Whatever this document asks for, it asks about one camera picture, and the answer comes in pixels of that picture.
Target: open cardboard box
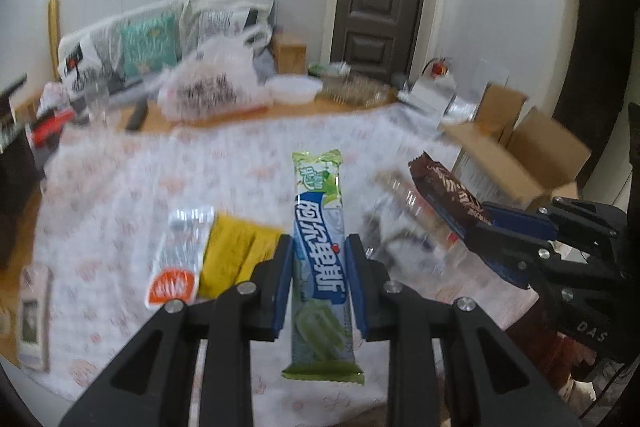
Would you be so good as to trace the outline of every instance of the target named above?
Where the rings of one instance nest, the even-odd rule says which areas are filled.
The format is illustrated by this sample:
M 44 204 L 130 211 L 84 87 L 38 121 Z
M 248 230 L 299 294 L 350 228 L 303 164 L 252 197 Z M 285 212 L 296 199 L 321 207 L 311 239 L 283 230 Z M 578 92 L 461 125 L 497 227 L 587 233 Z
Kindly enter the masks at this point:
M 536 108 L 514 127 L 525 100 L 489 86 L 473 122 L 443 126 L 462 146 L 453 175 L 480 201 L 536 208 L 554 196 L 577 199 L 590 150 Z

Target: black remote control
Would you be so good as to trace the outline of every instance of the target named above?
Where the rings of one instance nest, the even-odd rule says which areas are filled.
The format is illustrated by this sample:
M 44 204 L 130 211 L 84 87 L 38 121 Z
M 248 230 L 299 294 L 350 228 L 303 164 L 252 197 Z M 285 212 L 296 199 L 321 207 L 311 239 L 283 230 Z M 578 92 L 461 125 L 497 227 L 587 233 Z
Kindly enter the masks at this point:
M 146 114 L 148 112 L 149 106 L 146 100 L 142 100 L 136 104 L 136 110 L 129 118 L 129 122 L 127 122 L 127 126 L 125 127 L 126 131 L 139 131 L 142 127 L 142 124 L 145 123 Z

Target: wooden table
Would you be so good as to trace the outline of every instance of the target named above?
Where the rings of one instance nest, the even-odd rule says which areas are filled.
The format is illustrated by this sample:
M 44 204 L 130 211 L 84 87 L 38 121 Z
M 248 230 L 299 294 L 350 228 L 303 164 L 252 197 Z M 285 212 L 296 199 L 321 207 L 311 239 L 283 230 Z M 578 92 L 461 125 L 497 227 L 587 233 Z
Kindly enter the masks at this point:
M 274 105 L 273 107 L 253 111 L 245 114 L 230 114 L 211 118 L 206 121 L 193 123 L 194 127 L 210 128 L 217 125 L 234 123 L 240 121 L 287 118 L 296 116 L 311 116 L 315 114 L 335 114 L 353 112 L 355 108 L 348 105 L 340 105 L 329 100 L 319 99 L 306 105 Z M 120 127 L 123 128 L 134 108 L 126 108 L 122 111 Z M 149 104 L 148 115 L 142 126 L 141 132 L 164 134 L 169 133 L 178 124 L 167 121 L 160 108 L 154 104 Z M 15 346 L 15 313 L 18 305 L 18 279 L 23 266 L 31 262 L 33 256 L 33 240 L 36 228 L 36 220 L 40 209 L 40 188 L 34 190 L 22 215 L 18 219 L 17 241 L 12 251 L 8 267 L 0 270 L 0 301 L 4 308 L 9 309 L 12 320 L 11 334 L 4 339 L 0 339 L 0 355 L 17 365 Z

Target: yellow cloth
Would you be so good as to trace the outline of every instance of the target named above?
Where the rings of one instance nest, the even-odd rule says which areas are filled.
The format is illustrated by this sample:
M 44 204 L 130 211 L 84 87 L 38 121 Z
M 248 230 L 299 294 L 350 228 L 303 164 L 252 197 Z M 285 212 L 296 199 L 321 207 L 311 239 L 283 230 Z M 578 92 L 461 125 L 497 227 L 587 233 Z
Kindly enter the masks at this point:
M 209 235 L 198 294 L 215 299 L 234 284 L 251 279 L 257 264 L 273 257 L 281 235 L 282 230 L 218 214 Z

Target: green popsicle wrapper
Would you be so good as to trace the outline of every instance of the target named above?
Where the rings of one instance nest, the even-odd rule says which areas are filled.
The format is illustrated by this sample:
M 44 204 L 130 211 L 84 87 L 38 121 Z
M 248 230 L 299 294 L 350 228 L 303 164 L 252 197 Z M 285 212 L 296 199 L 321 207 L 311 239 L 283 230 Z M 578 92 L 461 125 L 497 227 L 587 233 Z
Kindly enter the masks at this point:
M 292 292 L 292 363 L 295 380 L 364 383 L 353 356 L 351 305 L 344 261 L 344 223 L 338 168 L 340 151 L 293 153 L 296 220 Z

